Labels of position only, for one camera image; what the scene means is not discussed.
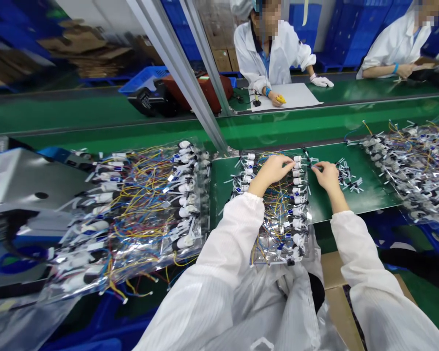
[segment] yellow wire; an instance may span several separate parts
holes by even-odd
[[[364,125],[366,126],[367,130],[369,131],[369,134],[373,135],[372,132],[371,132],[371,130],[370,130],[369,127],[367,126],[366,122],[363,121],[363,123],[364,123]]]

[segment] blue wire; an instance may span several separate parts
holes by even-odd
[[[347,134],[345,135],[345,139],[344,139],[344,141],[346,141],[346,137],[347,137],[348,135],[350,135],[351,133],[354,133],[354,132],[357,131],[359,128],[361,128],[363,125],[364,125],[364,124],[360,125],[358,128],[353,129],[352,131],[350,131],[349,133],[347,133]]]

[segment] black device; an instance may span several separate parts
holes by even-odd
[[[180,106],[162,80],[155,80],[154,86],[155,92],[143,87],[130,94],[127,99],[140,113],[149,117],[155,117],[158,113],[164,117],[177,116]]]

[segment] cable bundle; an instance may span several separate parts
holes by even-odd
[[[113,153],[94,163],[98,186],[70,203],[75,216],[52,263],[47,297],[112,288],[144,296],[129,278],[196,257],[209,222],[209,154],[176,145]],[[133,293],[116,284],[126,281]]]
[[[272,184],[263,197],[265,216],[259,235],[252,248],[250,264],[287,264],[304,258],[312,258],[313,248],[309,246],[311,194],[308,182],[308,166],[317,161],[304,155],[287,155],[296,162],[290,172],[280,182]],[[271,155],[284,155],[271,152],[243,152],[236,164],[241,171],[227,182],[233,183],[231,199],[246,192],[248,184]]]
[[[403,200],[414,223],[439,226],[439,123],[428,121],[389,133],[370,135],[359,144]]]

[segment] white plastic cap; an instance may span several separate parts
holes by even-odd
[[[184,140],[179,143],[181,149],[186,149],[190,146],[190,141]]]

